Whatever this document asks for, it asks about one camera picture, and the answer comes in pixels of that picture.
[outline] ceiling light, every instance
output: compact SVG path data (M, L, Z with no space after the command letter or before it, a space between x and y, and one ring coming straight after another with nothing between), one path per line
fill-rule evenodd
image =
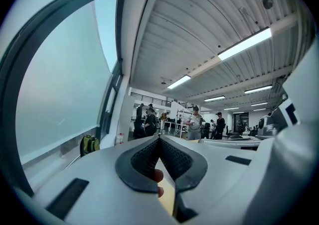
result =
M178 81L176 81L175 83L171 84L170 86L168 86L169 89L173 89L175 88L176 86L186 82L187 80L190 79L190 76L186 75L186 76L183 76L182 78L180 78Z
M231 109L239 109L239 108L225 108L224 110L231 110Z
M222 99L224 99L224 98L225 98L225 96L220 96L220 97L205 99L205 101L208 102L208 101L213 101L213 100L222 100Z
M273 87L272 85L268 85L268 86L264 86L264 87L260 87L260 88L256 88L256 89L252 89L252 90L247 90L247 91L245 91L245 94L249 94L249 93L253 93L253 92L260 92L260 91L264 91L264 90L269 90L272 87Z
M268 102L263 102L263 103L259 103L259 104L253 104L251 106L254 107L254 106L261 106L261 105L265 105L265 104L268 104Z
M225 51L222 51L221 53L218 54L218 57L221 60L225 60L243 50L246 50L247 48L260 43L261 41L266 40L267 38L271 37L271 30L270 28L266 28L263 29L261 31L258 31L257 33L255 33L252 36L249 36L245 39L243 39L242 41L240 41L239 43L229 47L228 49L226 49Z

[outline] hand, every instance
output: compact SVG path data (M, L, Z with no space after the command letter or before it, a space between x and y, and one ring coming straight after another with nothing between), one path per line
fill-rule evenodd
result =
M164 178L163 172L160 169L155 169L153 180L159 183L161 180L163 180L163 178ZM159 194L159 198L163 196L164 189L162 187L158 187L158 194Z

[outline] ceiling beam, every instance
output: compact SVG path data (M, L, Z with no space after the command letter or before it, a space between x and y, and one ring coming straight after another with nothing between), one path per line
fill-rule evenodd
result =
M236 91L237 89L246 88L246 87L254 85L254 84L258 84L258 83L261 83L261 82L266 82L266 81L275 79L277 77L289 74L291 72L291 70L292 70L292 66L285 67L285 68L276 70L276 71L274 71L272 73L269 73L269 74L266 74L266 75L263 75L263 76L259 76L259 77L256 77L256 78L244 81L244 82L240 82L240 83L233 84L233 85L230 85L230 86L227 86L227 87L224 87L224 88L220 88L220 89L215 90L215 91L206 92L206 93L203 93L203 94L198 94L198 95L195 95L193 97L186 98L186 100L187 101L193 101L193 100L196 100L196 99L199 99L199 98L206 99L206 98L217 97L217 96L220 96L221 94L225 94L225 93L228 93L228 92L233 92L233 91Z

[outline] black slot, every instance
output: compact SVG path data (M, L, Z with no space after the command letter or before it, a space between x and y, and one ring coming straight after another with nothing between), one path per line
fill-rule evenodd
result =
M294 111L295 111L295 110L296 110L296 109L295 109L295 107L294 107L293 104L290 104L290 105L287 106L287 108L286 108L286 112L287 112L287 114L288 114L288 116L289 116L289 118L290 118L290 120L291 120L291 122L292 122L293 125L295 125L295 124L297 123L297 118L296 118L296 116L295 116L295 114L294 114Z
M46 209L53 215L63 220L88 184L88 181L75 178L63 189L63 191Z
M238 163L238 164L243 164L248 166L251 162L251 159L244 159L244 158L240 158L240 157L236 157L236 156L228 156L226 158L226 160Z

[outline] man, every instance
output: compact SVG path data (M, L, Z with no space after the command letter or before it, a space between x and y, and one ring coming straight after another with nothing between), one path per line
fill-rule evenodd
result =
M223 131L226 126L225 119L222 117L221 112L218 112L216 114L218 116L217 122L216 122L216 135L215 139L221 140L223 138Z
M192 116L186 122L186 125L188 125L187 140L200 139L201 116L198 114L198 111L199 108L195 106Z
M147 136L152 136L156 132L156 117L154 114L154 109L149 108L147 109L147 118L145 120L145 125L143 128L137 129L137 137L138 138L143 138Z
M141 103L141 105L136 109L136 120L134 122L134 133L133 136L136 136L138 130L142 126L142 111L143 111L144 104Z
M215 136L215 131L216 131L216 122L214 122L213 119L211 119L210 122L211 122L211 125L213 127L210 139L213 139L213 137Z
M241 121L238 121L238 133L239 135L241 135L243 132L243 125L241 124Z
M144 131L146 136L154 135L156 132L156 116L154 112L155 110L153 108L149 108L147 110L148 117L144 125Z

